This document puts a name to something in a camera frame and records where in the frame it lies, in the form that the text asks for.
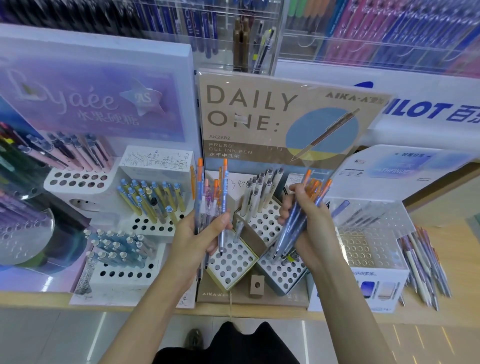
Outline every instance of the hand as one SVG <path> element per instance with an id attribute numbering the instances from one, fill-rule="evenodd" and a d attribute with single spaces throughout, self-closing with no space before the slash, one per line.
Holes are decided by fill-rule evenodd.
<path id="1" fill-rule="evenodd" d="M 342 257 L 335 225 L 327 206 L 322 203 L 320 207 L 317 207 L 305 193 L 301 183 L 291 185 L 289 188 L 291 191 L 295 191 L 295 198 L 307 215 L 307 231 L 299 236 L 295 248 L 308 269 L 315 272 L 325 259 Z M 278 223 L 281 225 L 290 215 L 288 210 L 292 207 L 293 198 L 292 194 L 283 198 L 278 218 Z"/>
<path id="2" fill-rule="evenodd" d="M 170 254 L 163 269 L 170 270 L 172 279 L 178 279 L 184 293 L 192 284 L 205 252 L 212 255 L 217 249 L 217 236 L 223 229 L 231 229 L 230 211 L 218 216 L 200 234 L 195 235 L 195 212 L 185 216 L 176 226 Z"/>

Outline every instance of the floor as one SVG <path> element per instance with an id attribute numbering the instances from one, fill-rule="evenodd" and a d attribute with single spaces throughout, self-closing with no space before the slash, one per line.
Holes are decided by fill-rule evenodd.
<path id="1" fill-rule="evenodd" d="M 0 364 L 95 364 L 128 313 L 0 309 Z M 200 328 L 205 344 L 227 319 L 176 315 L 161 348 L 181 346 L 191 328 Z M 264 320 L 233 318 L 245 334 Z M 301 364 L 336 364 L 325 322 L 267 320 Z M 480 354 L 480 330 L 425 325 L 381 325 L 401 364 L 474 364 Z"/>

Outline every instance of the shoe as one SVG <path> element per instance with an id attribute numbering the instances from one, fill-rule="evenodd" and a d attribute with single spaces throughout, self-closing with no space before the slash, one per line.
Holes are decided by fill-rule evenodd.
<path id="1" fill-rule="evenodd" d="M 203 350 L 204 339 L 199 329 L 193 328 L 187 334 L 183 347 L 188 350 Z"/>

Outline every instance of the star logo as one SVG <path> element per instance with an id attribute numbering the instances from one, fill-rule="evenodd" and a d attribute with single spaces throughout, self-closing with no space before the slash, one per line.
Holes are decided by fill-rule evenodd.
<path id="1" fill-rule="evenodd" d="M 132 89 L 120 92 L 120 96 L 130 101 L 137 108 L 138 116 L 144 116 L 148 112 L 157 112 L 165 115 L 160 100 L 162 93 L 151 88 L 146 88 L 138 80 L 132 78 Z"/>

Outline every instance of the blue circle graphic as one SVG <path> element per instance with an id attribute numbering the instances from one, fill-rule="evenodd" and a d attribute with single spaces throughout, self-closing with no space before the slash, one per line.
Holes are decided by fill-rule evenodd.
<path id="1" fill-rule="evenodd" d="M 290 126 L 285 140 L 287 148 L 291 153 L 298 153 L 322 135 L 330 125 L 346 113 L 348 113 L 348 110 L 341 108 L 322 108 L 306 113 Z M 334 154 L 341 153 L 349 148 L 355 141 L 358 132 L 359 121 L 354 116 L 350 121 L 314 146 L 312 151 Z"/>

